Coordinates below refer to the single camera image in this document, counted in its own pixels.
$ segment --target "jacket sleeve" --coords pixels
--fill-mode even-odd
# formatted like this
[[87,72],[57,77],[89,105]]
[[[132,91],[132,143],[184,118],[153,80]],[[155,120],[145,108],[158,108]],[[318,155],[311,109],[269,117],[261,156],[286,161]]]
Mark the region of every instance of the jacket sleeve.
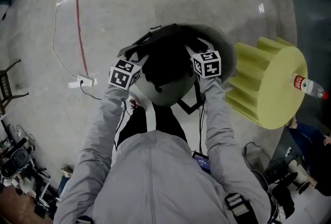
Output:
[[122,113],[121,104],[128,96],[128,91],[108,87],[54,223],[75,223],[94,204],[110,170],[116,127]]
[[234,139],[220,84],[219,78],[200,82],[201,92],[206,96],[206,146],[212,176],[226,192],[238,193],[250,201],[258,222],[267,223],[271,212],[268,195],[246,166]]

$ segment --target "black chair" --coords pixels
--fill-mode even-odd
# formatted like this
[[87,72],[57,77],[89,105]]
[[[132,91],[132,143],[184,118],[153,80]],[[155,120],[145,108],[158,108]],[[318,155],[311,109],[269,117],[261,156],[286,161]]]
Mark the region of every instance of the black chair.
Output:
[[16,99],[16,98],[20,98],[20,97],[29,95],[29,93],[26,93],[23,95],[13,95],[11,93],[7,72],[18,62],[21,62],[21,60],[18,60],[15,63],[11,64],[5,70],[0,70],[0,88],[1,88],[2,96],[3,96],[3,99],[0,100],[0,115],[4,115],[6,113],[5,108],[10,103],[10,101],[12,101],[13,99]]

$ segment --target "hand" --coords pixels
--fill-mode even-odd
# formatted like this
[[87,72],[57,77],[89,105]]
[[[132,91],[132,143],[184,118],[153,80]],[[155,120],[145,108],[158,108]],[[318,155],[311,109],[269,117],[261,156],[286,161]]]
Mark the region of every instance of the hand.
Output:
[[326,146],[327,144],[331,145],[331,138],[329,138],[328,136],[324,136],[324,146]]

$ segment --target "yellow foam object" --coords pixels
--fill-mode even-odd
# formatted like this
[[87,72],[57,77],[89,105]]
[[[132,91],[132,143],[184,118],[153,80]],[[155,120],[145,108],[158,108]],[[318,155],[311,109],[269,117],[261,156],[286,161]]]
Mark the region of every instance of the yellow foam object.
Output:
[[259,38],[256,48],[237,43],[235,50],[237,75],[229,79],[235,88],[226,93],[226,102],[264,128],[285,125],[305,95],[290,83],[293,73],[308,77],[303,54],[281,38],[265,37]]

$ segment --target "red bottle label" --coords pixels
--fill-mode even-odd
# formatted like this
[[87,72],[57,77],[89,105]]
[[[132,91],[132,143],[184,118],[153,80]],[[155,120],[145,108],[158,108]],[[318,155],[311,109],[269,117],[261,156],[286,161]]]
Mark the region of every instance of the red bottle label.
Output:
[[301,91],[302,90],[301,89],[301,84],[304,80],[305,80],[304,77],[302,77],[300,75],[297,75],[294,79],[294,87],[296,87],[297,89],[299,89]]

